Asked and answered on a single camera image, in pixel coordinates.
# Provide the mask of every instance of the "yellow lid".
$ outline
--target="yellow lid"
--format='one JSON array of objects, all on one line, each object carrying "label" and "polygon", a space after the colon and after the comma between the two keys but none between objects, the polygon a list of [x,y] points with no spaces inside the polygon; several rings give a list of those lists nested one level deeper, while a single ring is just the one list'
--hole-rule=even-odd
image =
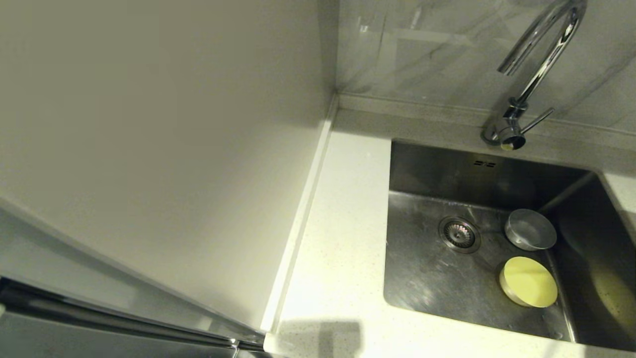
[{"label": "yellow lid", "polygon": [[529,306],[548,307],[557,301],[555,279],[542,264],[533,259],[513,257],[506,262],[503,276],[508,288]]}]

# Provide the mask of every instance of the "kitchen sink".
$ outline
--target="kitchen sink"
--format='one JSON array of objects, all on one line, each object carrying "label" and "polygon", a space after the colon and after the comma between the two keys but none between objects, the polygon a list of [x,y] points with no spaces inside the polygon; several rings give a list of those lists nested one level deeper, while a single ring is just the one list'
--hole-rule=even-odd
[{"label": "kitchen sink", "polygon": [[[636,248],[595,173],[394,141],[389,190],[392,306],[636,352]],[[553,248],[523,251],[506,239],[519,208],[552,222]],[[555,304],[527,308],[503,293],[499,272],[514,256],[547,267]]]}]

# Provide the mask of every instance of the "round yellow container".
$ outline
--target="round yellow container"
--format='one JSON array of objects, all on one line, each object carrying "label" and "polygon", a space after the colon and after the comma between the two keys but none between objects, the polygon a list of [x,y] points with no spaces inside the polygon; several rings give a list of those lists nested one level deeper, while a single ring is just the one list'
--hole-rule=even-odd
[{"label": "round yellow container", "polygon": [[499,283],[506,296],[522,306],[544,308],[557,301],[557,283],[552,274],[528,257],[508,260],[499,274]]}]

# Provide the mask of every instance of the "round container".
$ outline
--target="round container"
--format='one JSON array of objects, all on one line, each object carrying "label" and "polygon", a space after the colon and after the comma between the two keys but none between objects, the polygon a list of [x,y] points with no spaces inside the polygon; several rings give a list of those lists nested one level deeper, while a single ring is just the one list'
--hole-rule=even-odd
[{"label": "round container", "polygon": [[528,257],[508,260],[499,273],[499,283],[506,296],[522,306],[544,308],[557,301],[557,283],[552,274]]},{"label": "round container", "polygon": [[526,251],[545,250],[557,243],[557,231],[552,223],[540,213],[528,209],[513,211],[504,230],[514,246]]}]

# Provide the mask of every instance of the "faucet handle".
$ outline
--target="faucet handle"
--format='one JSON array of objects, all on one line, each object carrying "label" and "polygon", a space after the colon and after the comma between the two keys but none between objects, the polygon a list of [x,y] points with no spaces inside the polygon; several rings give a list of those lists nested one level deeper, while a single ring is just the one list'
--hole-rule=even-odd
[{"label": "faucet handle", "polygon": [[554,113],[554,111],[555,111],[554,107],[550,107],[547,111],[543,112],[540,116],[538,116],[532,122],[530,122],[528,125],[526,125],[521,130],[521,134],[525,134],[527,131],[529,131],[532,128],[534,128],[535,125],[539,124],[542,120],[548,118],[552,113]]}]

